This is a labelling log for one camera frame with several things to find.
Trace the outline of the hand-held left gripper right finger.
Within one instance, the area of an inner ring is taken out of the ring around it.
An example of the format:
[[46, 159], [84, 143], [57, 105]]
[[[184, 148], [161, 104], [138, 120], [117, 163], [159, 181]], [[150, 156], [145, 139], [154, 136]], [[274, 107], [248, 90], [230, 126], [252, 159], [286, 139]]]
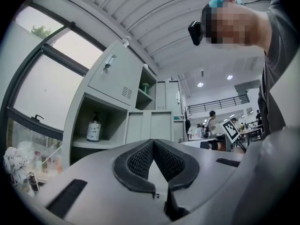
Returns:
[[153, 158], [170, 191], [187, 189], [196, 179], [200, 171], [197, 160], [169, 145], [166, 140], [155, 139], [153, 141]]

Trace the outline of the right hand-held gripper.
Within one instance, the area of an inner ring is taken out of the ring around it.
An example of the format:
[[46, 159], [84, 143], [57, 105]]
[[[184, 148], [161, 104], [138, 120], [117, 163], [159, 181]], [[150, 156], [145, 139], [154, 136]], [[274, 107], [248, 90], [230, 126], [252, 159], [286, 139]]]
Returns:
[[240, 133], [230, 121], [224, 121], [217, 124], [212, 132], [208, 133], [208, 138], [193, 138], [188, 142], [182, 142], [184, 145], [208, 149], [208, 150], [233, 150], [234, 143], [240, 136]]

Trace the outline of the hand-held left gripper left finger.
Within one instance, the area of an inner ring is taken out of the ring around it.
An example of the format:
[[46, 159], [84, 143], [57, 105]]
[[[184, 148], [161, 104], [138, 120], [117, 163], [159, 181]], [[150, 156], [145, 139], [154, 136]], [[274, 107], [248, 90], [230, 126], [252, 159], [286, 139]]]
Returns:
[[154, 140], [149, 139], [119, 155], [113, 163], [115, 178], [128, 190], [154, 194], [155, 185], [148, 181], [149, 170], [154, 160]]

